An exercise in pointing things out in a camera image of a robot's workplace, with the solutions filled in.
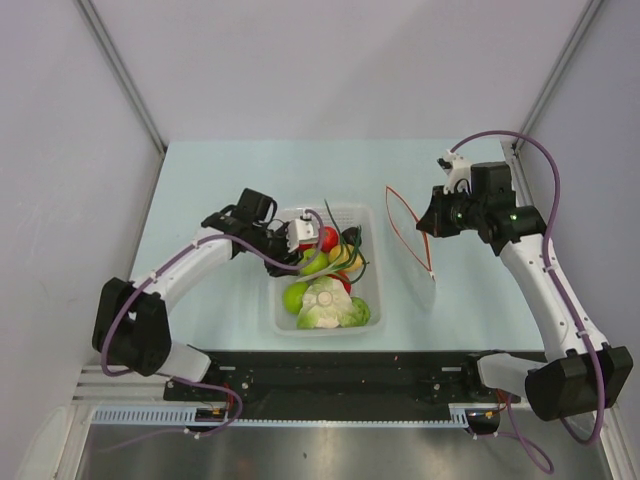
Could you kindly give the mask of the clear orange zip bag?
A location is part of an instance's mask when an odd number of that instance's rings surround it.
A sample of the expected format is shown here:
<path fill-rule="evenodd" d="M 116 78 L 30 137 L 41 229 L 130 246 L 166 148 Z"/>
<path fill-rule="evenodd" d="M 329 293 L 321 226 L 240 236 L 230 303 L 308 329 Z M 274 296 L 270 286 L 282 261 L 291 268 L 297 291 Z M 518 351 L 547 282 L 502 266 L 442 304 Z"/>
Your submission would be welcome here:
<path fill-rule="evenodd" d="M 430 311 L 435 303 L 436 280 L 428 236 L 416 229 L 418 216 L 392 186 L 385 186 L 385 207 L 391 236 L 393 265 L 413 303 Z"/>

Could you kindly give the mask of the green spring onion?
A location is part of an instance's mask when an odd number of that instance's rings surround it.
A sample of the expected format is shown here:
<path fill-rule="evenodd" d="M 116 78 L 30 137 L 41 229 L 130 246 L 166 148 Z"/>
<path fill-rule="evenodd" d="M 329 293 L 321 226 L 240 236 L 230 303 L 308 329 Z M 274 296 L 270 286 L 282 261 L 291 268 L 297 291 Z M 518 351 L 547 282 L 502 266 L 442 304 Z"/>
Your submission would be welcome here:
<path fill-rule="evenodd" d="M 369 265 L 363 246 L 365 229 L 361 223 L 347 223 L 327 200 L 324 200 L 324 210 L 324 240 L 320 247 L 311 247 L 302 253 L 300 264 L 304 268 L 298 276 L 305 280 L 335 276 L 350 291 L 363 279 Z"/>

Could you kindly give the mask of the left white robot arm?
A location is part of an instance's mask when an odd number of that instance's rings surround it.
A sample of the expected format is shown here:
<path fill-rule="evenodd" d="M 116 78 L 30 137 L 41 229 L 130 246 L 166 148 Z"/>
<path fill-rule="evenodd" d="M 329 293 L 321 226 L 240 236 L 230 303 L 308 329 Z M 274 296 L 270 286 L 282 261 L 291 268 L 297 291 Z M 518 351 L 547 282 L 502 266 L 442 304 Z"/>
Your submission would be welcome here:
<path fill-rule="evenodd" d="M 103 373 L 180 378 L 197 398 L 214 397 L 220 374 L 210 368 L 207 354 L 173 340 L 169 314 L 191 288 L 240 253 L 261 258 L 273 277 L 304 267 L 298 248 L 321 241 L 321 217 L 306 208 L 272 228 L 276 212 L 272 197 L 246 188 L 236 203 L 206 217 L 192 240 L 164 264 L 134 281 L 107 281 L 92 336 Z"/>

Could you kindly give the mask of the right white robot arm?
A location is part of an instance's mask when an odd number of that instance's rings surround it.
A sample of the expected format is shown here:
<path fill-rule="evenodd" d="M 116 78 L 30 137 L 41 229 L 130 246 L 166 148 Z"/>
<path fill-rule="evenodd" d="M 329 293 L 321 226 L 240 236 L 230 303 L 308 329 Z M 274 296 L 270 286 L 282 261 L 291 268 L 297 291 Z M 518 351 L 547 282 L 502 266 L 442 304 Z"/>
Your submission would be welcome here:
<path fill-rule="evenodd" d="M 539 329 L 542 362 L 493 350 L 471 357 L 463 393 L 484 401 L 496 389 L 524 398 L 552 421 L 612 407 L 631 370 L 624 346 L 613 347 L 576 300 L 545 241 L 547 226 L 533 206 L 520 206 L 504 162 L 472 164 L 457 154 L 438 159 L 447 181 L 432 190 L 417 230 L 447 238 L 472 230 L 516 280 Z"/>

